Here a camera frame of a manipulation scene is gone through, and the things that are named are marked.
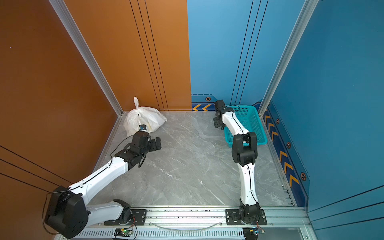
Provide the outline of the white plastic bag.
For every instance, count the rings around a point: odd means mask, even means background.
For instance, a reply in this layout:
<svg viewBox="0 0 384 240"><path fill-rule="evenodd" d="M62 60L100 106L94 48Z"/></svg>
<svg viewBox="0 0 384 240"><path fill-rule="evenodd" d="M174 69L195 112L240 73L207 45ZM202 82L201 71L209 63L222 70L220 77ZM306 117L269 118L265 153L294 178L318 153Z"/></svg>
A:
<svg viewBox="0 0 384 240"><path fill-rule="evenodd" d="M135 108L128 112L123 123L128 137L139 131L139 125L147 125L148 133L152 133L167 121L167 118L159 110L140 107L137 97L134 97L134 104Z"/></svg>

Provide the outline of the teal plastic basket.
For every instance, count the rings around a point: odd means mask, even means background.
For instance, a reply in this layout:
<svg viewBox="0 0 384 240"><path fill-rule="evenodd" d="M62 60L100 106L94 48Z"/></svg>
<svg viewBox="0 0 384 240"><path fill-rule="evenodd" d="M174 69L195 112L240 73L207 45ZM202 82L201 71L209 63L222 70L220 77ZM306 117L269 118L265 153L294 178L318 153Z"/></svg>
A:
<svg viewBox="0 0 384 240"><path fill-rule="evenodd" d="M235 115L237 116L239 123L241 123L250 132L256 133L258 145L266 145L268 143L267 136L264 132L264 128L256 107L247 105L229 105L229 107L233 108L235 111Z"/></svg>

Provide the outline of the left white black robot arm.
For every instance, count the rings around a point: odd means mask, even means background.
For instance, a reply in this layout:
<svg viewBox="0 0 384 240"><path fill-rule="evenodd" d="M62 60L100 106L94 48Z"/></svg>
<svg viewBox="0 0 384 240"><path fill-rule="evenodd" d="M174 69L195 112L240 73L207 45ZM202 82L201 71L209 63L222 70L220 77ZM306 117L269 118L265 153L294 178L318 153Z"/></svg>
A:
<svg viewBox="0 0 384 240"><path fill-rule="evenodd" d="M91 200L111 182L135 166L141 167L150 152L161 150L161 138L146 131L136 132L132 141L111 157L103 167L69 187L59 186L46 195L42 212L43 227L51 227L67 239L77 236L88 226L102 222L133 225L131 205L114 199L91 205Z"/></svg>

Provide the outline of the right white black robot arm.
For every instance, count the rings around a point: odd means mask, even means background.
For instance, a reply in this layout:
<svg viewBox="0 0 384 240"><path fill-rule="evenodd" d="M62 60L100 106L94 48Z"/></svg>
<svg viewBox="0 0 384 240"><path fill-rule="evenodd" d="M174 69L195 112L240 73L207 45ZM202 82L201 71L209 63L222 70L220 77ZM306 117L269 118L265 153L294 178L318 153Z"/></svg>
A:
<svg viewBox="0 0 384 240"><path fill-rule="evenodd" d="M258 158L257 134L244 127L232 107L223 100L214 102L215 128L228 128L233 135L232 157L240 171L240 220L245 225L266 225L267 218L256 194L255 163Z"/></svg>

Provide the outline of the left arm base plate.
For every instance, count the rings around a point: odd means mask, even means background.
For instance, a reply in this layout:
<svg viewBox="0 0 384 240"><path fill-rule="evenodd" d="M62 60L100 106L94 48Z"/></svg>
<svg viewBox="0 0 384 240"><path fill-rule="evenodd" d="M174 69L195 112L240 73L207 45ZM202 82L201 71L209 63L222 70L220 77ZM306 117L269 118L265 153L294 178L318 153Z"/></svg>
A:
<svg viewBox="0 0 384 240"><path fill-rule="evenodd" d="M105 226L143 226L146 221L146 209L134 209L123 211L122 215L117 220L105 221Z"/></svg>

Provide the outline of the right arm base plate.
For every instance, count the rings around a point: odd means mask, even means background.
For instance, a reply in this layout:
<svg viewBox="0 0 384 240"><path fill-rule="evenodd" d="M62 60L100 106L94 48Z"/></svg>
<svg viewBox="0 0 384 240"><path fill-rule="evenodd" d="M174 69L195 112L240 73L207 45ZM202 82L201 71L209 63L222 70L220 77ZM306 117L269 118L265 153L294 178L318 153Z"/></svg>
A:
<svg viewBox="0 0 384 240"><path fill-rule="evenodd" d="M226 224L228 226L250 225L266 226L268 224L265 211L261 209L258 215L241 214L239 209L226 209Z"/></svg>

